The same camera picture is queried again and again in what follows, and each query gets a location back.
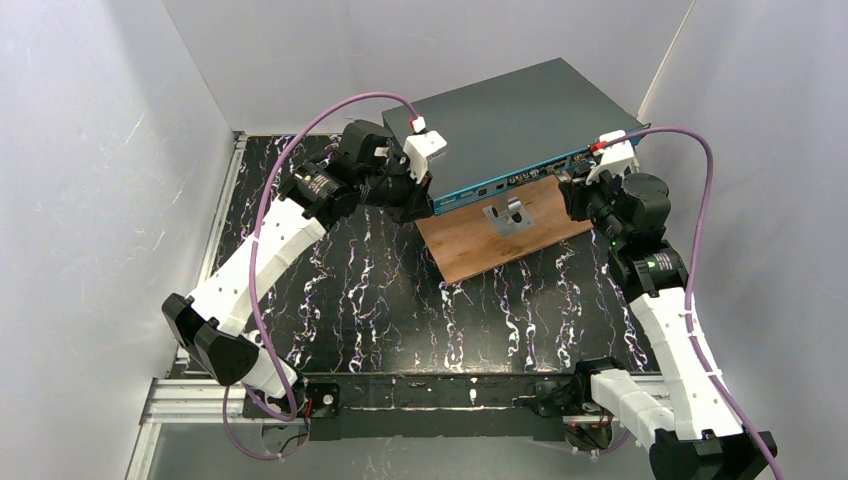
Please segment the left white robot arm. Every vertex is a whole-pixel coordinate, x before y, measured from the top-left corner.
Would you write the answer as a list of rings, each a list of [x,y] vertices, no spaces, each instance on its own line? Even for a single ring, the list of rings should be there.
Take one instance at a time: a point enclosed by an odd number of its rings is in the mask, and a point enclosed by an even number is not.
[[[416,132],[397,145],[391,132],[370,121],[348,124],[326,154],[282,165],[273,199],[254,232],[190,293],[170,294],[161,311],[175,339],[222,386],[241,383],[270,398],[294,397],[301,380],[267,337],[251,340],[259,301],[306,250],[360,206],[393,213],[406,222],[431,215],[430,167],[448,143],[415,120]]]

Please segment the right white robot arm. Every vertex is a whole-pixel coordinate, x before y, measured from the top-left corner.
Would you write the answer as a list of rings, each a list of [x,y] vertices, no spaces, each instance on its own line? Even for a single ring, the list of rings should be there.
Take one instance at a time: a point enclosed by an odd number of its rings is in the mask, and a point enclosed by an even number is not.
[[[562,174],[559,190],[569,218],[590,221],[608,241],[610,274],[648,337],[670,403],[611,358],[577,365],[585,399],[635,436],[657,479],[754,479],[774,467],[776,442],[730,399],[687,295],[685,262],[664,238],[667,185],[649,174],[604,172],[595,181]]]

